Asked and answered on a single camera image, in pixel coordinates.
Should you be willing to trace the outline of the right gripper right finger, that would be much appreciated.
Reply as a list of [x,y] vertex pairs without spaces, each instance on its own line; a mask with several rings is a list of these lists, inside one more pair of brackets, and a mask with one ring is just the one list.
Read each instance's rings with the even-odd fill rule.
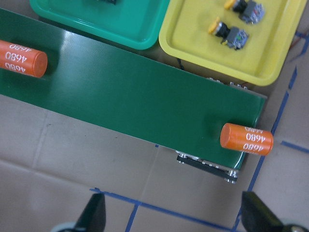
[[241,197],[241,222],[247,232],[289,232],[277,216],[252,191]]

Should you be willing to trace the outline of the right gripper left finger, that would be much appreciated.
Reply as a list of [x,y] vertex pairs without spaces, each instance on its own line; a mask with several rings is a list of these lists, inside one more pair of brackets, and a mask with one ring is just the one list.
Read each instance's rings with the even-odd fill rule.
[[106,226],[106,206],[103,193],[95,193],[74,225],[75,232],[103,232]]

